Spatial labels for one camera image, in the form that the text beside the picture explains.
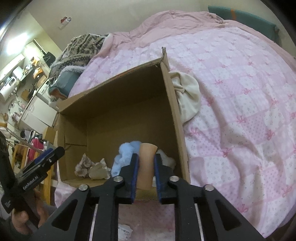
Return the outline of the person's left hand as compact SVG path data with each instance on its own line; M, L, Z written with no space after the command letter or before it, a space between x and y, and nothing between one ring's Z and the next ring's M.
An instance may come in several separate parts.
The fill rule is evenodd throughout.
M48 219L49 213L46 209L46 203L43 201L41 193L38 190L34 190L34 198L33 202L36 204L36 211L39 216L38 227L41 227ZM33 231L29 228L29 215L25 211L15 211L13 210L13 214L11 216L11 221L16 229L22 235L31 235Z

